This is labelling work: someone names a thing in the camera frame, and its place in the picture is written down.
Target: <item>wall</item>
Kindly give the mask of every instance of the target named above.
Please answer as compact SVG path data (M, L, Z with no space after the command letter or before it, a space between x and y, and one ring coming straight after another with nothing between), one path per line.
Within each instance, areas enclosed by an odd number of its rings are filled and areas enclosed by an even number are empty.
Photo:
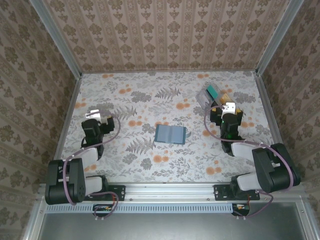
M0 1L0 239L18 239L75 80L28 0Z
M320 219L320 1L305 0L262 76Z
M255 69L288 0L45 0L85 73Z

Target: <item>aluminum frame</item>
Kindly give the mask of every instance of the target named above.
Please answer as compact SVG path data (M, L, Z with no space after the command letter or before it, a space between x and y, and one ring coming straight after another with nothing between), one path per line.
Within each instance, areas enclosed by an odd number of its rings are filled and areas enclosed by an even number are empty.
M216 201L214 197L214 186L227 184L226 182L205 183L128 183L117 182L113 185L126 185L126 204L223 204L223 203L245 203L244 201ZM27 225L23 240L38 240L43 220L46 214L47 203L44 198L45 184L41 184L35 200L29 223ZM319 239L319 229L316 225L314 215L308 203L308 196L302 185L294 187L291 191L272 193L275 203L295 203L299 212L302 227L308 240ZM267 203L270 198L263 197L254 203ZM110 204L110 201L100 201L100 204Z
M261 77L261 75L255 75L254 76L256 86L259 91L260 99L262 102L262 106L265 112L266 120L268 121L270 132L272 139L275 143L283 143L280 131L278 128L278 124L276 121L276 117L274 115L274 111L272 110L270 100L268 98L268 93L264 84L264 81Z
M63 127L61 130L61 135L59 137L59 141L56 146L56 150L55 150L55 154L54 154L53 159L60 159L61 158L62 151L64 149L65 141L66 141L67 134L68 134L69 125L70 125L71 118L72 118L72 113L74 112L75 105L77 102L77 97L78 97L78 94L80 91L81 82L82 82L81 79L79 79L75 82L75 86L74 86L74 90L73 90L72 97L70 100L70 104L68 107L68 111L66 112Z
M273 33L273 36L271 37L262 57L259 60L258 65L256 66L258 75L262 75L266 70L268 63L275 54L303 2L304 0L292 0L289 2L280 22Z
M39 15L41 21L43 22L46 30L49 32L51 38L53 39L55 45L59 49L59 52L63 56L65 62L69 66L75 80L78 81L81 78L81 69L77 64L74 55L69 49L64 37L59 31L55 21L51 17L49 10L46 8L44 1L42 0L30 0L32 6L34 7L36 13Z

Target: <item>black plastic bracket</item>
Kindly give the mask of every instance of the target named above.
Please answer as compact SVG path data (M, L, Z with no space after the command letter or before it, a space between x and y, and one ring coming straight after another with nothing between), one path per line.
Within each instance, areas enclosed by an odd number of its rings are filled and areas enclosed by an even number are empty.
M301 181L300 174L285 145L276 143L271 145L271 148L278 152L290 167L293 176L293 186L299 185ZM252 155L258 182L263 191L272 193L289 187L290 177L287 168L270 150L256 148L252 150ZM273 167L272 162L280 164L280 166Z
M94 118L88 119L81 123L85 137L81 141L81 147L86 148L92 145L100 144L104 140L104 134L109 134L115 129L115 122L112 116L107 118L107 123L102 123ZM104 146L96 147L98 160L104 153Z
M233 216L246 217L250 212L249 204L242 203L241 205L243 205L243 206L241 207L241 209L238 209L238 205L239 204L232 204L233 212L231 214Z
M119 197L119 202L123 202L126 197L126 186L125 185L109 185L108 192L114 192ZM102 189L98 193L107 192L106 190ZM96 195L96 196L86 196L84 201L112 201L112 195L111 194L104 194L104 195Z
M62 160L49 162L44 195L48 205L68 203L63 182L59 181L59 179L62 179L63 165ZM86 194L82 159L75 158L68 162L66 170L69 176L67 188L70 198L75 203L81 203Z
M242 194L235 195L230 184L217 184L213 189L216 201L260 200L260 195L255 190L242 191Z

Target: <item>metal corner post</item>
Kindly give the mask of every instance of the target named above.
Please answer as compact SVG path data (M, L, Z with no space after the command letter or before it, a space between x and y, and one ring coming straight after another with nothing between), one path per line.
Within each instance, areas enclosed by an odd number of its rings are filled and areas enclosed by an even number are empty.
M67 43L64 40L64 37L58 30L55 21L51 17L49 11L47 10L44 1L42 0L30 0L32 6L34 7L36 13L39 15L42 23L44 24L46 30L49 32L52 37L55 45L59 49L59 52L63 56L65 62L68 64L72 74L75 79L78 81L81 78L81 69L79 68L76 59L74 58L71 50L68 48Z
M81 86L81 79L79 79L75 82L75 86L74 86L73 94L72 94L72 97L70 100L69 108L68 108L68 111L66 112L66 116L64 119L61 135L60 135L58 144L56 146L56 150L55 150L55 154L54 154L54 158L53 158L55 160L61 158L62 151L64 149L64 145L65 145L65 141L66 141L66 137L68 134L69 125L70 125L71 118L72 118L72 113L74 112L77 97L78 97L78 94L80 91L80 86Z
M272 110L271 103L270 103L263 79L261 76L258 76L258 75L254 76L254 78L255 78L255 83L256 83L256 86L257 86L259 94L260 94L260 98L261 98L261 102L262 102L262 105L264 108L265 116L266 116L266 119L267 119L269 127L270 127L272 139L273 139L274 143L283 143L281 135L280 135L280 131L278 128L278 124L277 124L274 112Z
M261 76L267 68L271 58L275 54L279 44L284 38L288 28L297 15L304 0L291 0L286 8L278 26L276 27L272 38L270 39L256 69L258 76Z

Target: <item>fern leaf pattern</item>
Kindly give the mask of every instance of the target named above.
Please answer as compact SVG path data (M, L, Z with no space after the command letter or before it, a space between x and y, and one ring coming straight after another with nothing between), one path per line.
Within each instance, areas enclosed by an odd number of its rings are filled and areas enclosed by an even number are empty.
M5 83L1 84L0 80L0 88L8 89ZM118 117L121 128L119 135L104 146L101 159L85 169L88 175L105 175L110 182L228 182L232 176L254 171L252 161L225 154L220 141L206 132L205 112L195 96L208 85L218 86L243 110L242 121L247 123L247 127L239 128L243 138L272 143L252 72L84 74L62 156L66 158L79 150L85 136L84 115L98 109L102 121L110 111ZM157 124L187 127L191 136L184 145L154 142ZM104 141L118 131L117 120L114 125L114 130L104 135ZM319 125L319 120L312 125ZM209 118L207 126L219 135L219 127ZM10 131L0 134L11 138L13 145L20 144ZM3 154L17 163L16 155ZM0 180L6 181L12 174L11 168L0 168ZM32 182L34 179L24 177L20 186L30 186Z
M161 99L173 99L174 96L179 96L180 90L177 89L176 87L173 89L171 87L169 88L162 88L156 95L156 98L161 98Z
M149 137L149 140L144 137L142 137L142 139L136 138L126 148L126 151L141 155L142 153L146 154L147 151L154 149L155 146L155 141L151 140L151 137Z

